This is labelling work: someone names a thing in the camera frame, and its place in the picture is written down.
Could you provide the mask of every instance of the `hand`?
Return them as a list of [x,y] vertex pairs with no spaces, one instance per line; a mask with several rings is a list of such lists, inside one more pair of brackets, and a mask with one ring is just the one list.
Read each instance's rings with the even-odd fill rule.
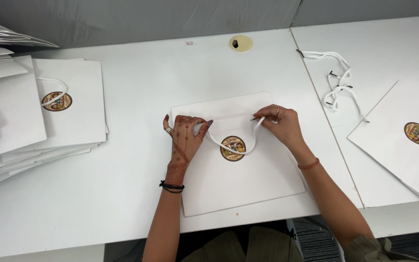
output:
[[[169,115],[166,115],[162,122],[164,130],[169,128],[168,120]],[[200,127],[200,131],[194,136],[192,128],[198,123],[205,124]],[[183,177],[189,167],[190,161],[195,156],[198,148],[200,148],[203,138],[212,123],[212,120],[206,122],[199,117],[176,116],[174,128],[169,132],[172,137],[172,155],[171,161],[168,164],[166,179],[164,180],[166,184],[182,185]]]
[[316,161],[315,156],[305,143],[300,130],[297,112],[293,109],[286,109],[282,106],[271,104],[260,109],[253,115],[266,119],[261,125],[271,131],[292,152],[299,165],[307,165]]

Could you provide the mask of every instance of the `woman's right hand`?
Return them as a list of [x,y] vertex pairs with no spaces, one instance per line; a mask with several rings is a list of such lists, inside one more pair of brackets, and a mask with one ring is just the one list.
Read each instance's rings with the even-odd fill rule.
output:
[[316,161],[316,157],[311,153],[303,139],[298,115],[295,110],[271,104],[260,109],[253,116],[258,121],[260,117],[266,117],[261,125],[271,131],[279,141],[287,146],[299,165],[307,165]]

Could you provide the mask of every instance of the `3 yaar cafe logo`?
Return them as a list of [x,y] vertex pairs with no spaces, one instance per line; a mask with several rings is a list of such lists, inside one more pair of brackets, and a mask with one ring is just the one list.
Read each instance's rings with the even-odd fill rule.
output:
[[[224,146],[229,147],[230,149],[237,151],[237,152],[245,152],[246,147],[243,140],[236,136],[230,136],[224,138],[223,142],[221,143]],[[233,152],[230,152],[229,150],[224,149],[223,147],[220,147],[221,155],[229,161],[239,161],[243,158],[244,155],[236,154]]]
[[[61,93],[62,92],[51,92],[41,100],[41,103],[44,104],[53,98],[57,98]],[[43,108],[49,111],[62,111],[69,108],[71,104],[72,98],[70,97],[70,95],[66,93],[59,99],[54,100],[50,104],[43,106]]]
[[419,145],[419,123],[410,122],[405,124],[404,132],[408,139]]

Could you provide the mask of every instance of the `olive green sleeve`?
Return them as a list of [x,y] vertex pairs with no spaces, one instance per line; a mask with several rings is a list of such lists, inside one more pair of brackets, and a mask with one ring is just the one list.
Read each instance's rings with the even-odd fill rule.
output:
[[360,235],[344,247],[346,262],[390,262],[390,261],[417,261],[419,259],[391,252],[391,241],[385,239],[384,247],[377,239],[369,239]]

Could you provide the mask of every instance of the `bracelet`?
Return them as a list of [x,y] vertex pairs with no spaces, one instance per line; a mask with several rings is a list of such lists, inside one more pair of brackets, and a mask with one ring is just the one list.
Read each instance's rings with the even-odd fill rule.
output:
[[[164,180],[161,180],[161,183],[159,184],[160,187],[163,187],[166,191],[169,191],[170,193],[182,193],[183,188],[185,187],[184,185],[182,185],[181,187],[178,185],[169,185],[169,184],[165,184]],[[178,189],[180,191],[171,191],[170,189]]]
[[310,169],[310,168],[314,168],[315,166],[317,166],[319,164],[319,159],[316,158],[316,161],[313,164],[308,164],[308,165],[298,165],[298,168],[300,170],[305,170],[305,169]]

